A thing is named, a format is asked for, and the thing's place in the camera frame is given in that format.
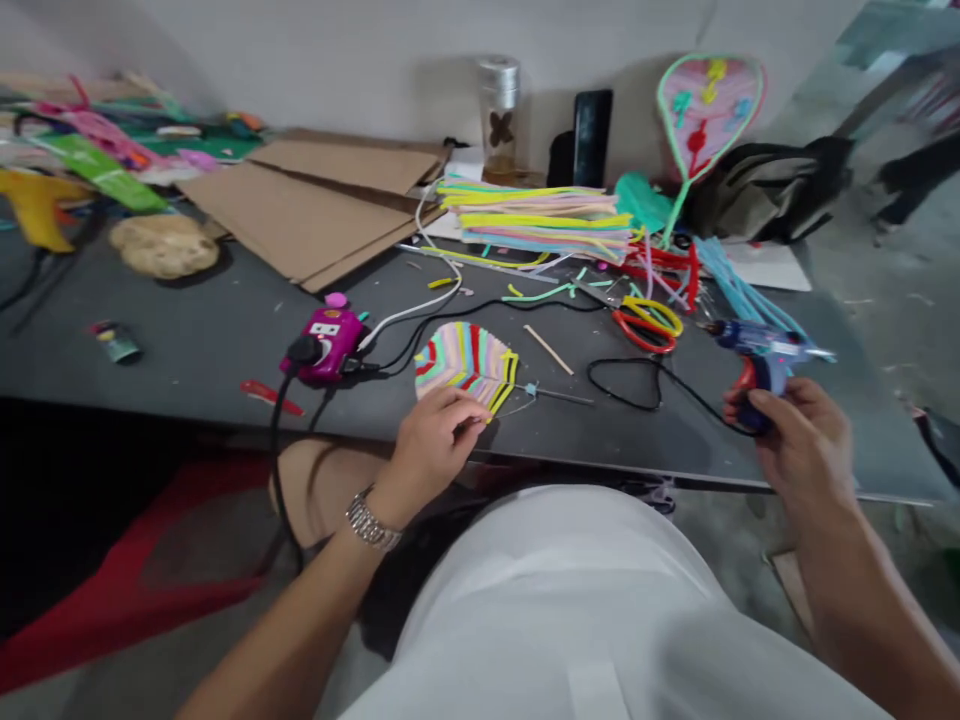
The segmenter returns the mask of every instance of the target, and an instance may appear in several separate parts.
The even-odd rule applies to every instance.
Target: pipe cleaner racket
[[[657,107],[682,184],[663,231],[673,228],[693,184],[740,139],[763,104],[763,66],[742,55],[685,55],[660,78]]]
[[[479,325],[451,322],[437,328],[414,361],[418,400],[436,387],[451,385],[496,415],[514,388],[519,357]]]

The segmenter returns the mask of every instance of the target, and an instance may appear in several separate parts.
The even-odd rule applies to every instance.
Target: person's left hand
[[[492,416],[470,393],[435,388],[400,424],[390,463],[367,498],[374,516],[402,530],[463,469]]]

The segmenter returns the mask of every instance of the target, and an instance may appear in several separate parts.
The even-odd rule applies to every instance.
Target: yellow scissors handle
[[[651,325],[656,325],[658,328],[661,328],[670,337],[680,337],[680,333],[683,332],[683,322],[681,322],[680,318],[677,317],[677,314],[673,310],[668,308],[663,303],[658,303],[656,300],[647,300],[645,298],[625,297],[623,299],[623,306],[632,310],[637,317],[641,317]],[[656,317],[648,313],[645,308],[656,310],[667,320],[667,323],[669,324],[664,325]]]

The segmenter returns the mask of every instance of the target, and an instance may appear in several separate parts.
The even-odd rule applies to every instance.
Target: person's right hand
[[[402,530],[453,482],[493,415],[470,393],[435,388],[400,423],[397,445],[367,498],[374,516]]]
[[[850,421],[817,383],[790,378],[783,398],[751,390],[750,402],[775,425],[757,438],[763,474],[783,498],[794,525],[831,510],[856,508]],[[724,417],[736,422],[743,394],[724,395]]]

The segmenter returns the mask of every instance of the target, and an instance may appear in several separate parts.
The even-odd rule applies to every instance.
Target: silver watch strap
[[[347,508],[347,520],[350,521],[350,527],[358,538],[377,550],[390,552],[400,542],[403,533],[384,527],[370,512],[370,508],[367,507],[367,495],[372,489],[373,485],[357,493],[350,507]]]

